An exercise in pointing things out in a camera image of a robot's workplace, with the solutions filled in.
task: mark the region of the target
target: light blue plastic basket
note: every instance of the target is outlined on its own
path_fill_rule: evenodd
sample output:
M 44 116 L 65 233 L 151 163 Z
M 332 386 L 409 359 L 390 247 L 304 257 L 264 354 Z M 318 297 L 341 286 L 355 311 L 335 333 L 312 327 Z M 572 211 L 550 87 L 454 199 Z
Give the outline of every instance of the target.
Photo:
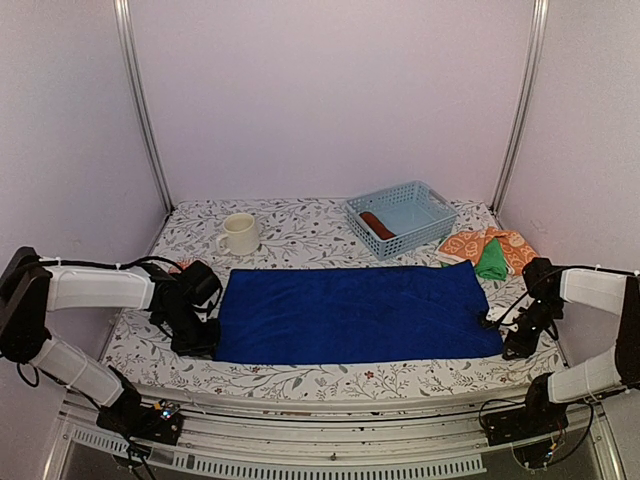
M 346 202 L 349 225 L 378 260 L 395 257 L 451 234 L 457 213 L 422 182 L 410 182 Z M 396 236 L 382 240 L 360 217 L 371 212 Z

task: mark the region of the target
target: dark blue fabric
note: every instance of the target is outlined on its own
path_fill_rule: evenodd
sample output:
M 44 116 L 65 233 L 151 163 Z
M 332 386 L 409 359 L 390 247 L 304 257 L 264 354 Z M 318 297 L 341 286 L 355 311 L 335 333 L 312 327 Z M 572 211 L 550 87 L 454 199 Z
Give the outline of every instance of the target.
M 313 365 L 502 352 L 473 266 L 233 270 L 216 360 Z

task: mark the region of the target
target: vertical metal post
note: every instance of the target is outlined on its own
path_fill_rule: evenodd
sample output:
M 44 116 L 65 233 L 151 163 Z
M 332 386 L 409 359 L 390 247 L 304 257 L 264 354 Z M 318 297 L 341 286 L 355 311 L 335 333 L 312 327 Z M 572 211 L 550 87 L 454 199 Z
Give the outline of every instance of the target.
M 131 14 L 129 11 L 128 0 L 114 0 L 116 10 L 116 22 L 118 25 L 118 34 L 120 36 L 120 44 L 122 46 L 122 54 L 124 56 L 125 68 L 129 77 L 129 85 L 133 96 L 138 122 L 142 132 L 149 165 L 153 174 L 154 182 L 158 190 L 158 195 L 162 201 L 162 205 L 167 214 L 173 211 L 173 201 L 169 192 L 167 178 L 160 162 L 158 154 L 158 146 L 156 145 L 151 127 L 151 118 L 147 108 L 147 102 L 142 88 L 142 78 L 140 76 L 140 67 L 138 65 L 138 57 L 136 54 L 135 42 L 133 39 L 133 27 L 131 25 Z
M 502 170 L 500 171 L 498 184 L 493 195 L 493 201 L 491 202 L 491 209 L 497 216 L 500 215 L 500 211 L 504 205 L 507 191 L 509 189 L 509 183 L 513 175 L 513 169 L 518 157 L 520 143 L 522 141 L 522 133 L 524 131 L 527 113 L 529 111 L 529 104 L 531 103 L 531 96 L 533 94 L 536 73 L 538 72 L 540 56 L 542 54 L 548 7 L 548 0 L 535 0 L 535 5 L 533 7 L 533 20 L 531 23 L 531 34 L 529 36 L 527 64 L 524 72 L 524 78 L 522 80 L 518 108 L 511 128 L 511 136 L 509 138 L 507 153 L 502 164 Z

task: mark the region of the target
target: green cloth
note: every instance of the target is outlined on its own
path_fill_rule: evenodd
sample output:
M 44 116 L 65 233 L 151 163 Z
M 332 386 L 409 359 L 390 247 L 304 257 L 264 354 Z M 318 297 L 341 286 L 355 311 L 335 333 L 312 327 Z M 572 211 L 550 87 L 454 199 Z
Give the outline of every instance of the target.
M 491 240 L 482 252 L 482 258 L 476 265 L 476 275 L 487 280 L 506 280 L 507 261 L 497 238 Z

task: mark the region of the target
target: brown object in basket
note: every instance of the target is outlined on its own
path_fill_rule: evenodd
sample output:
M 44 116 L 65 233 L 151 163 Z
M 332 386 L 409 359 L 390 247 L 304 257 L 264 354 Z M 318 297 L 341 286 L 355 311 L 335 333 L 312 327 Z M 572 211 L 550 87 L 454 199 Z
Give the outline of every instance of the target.
M 380 237 L 382 240 L 389 240 L 390 238 L 396 236 L 396 234 L 389 231 L 387 227 L 385 227 L 384 224 L 380 220 L 378 220 L 378 217 L 376 217 L 373 213 L 362 212 L 360 214 L 360 218 L 362 218 L 364 222 L 371 227 L 371 230 L 373 230 L 374 233 L 378 235 L 378 237 Z

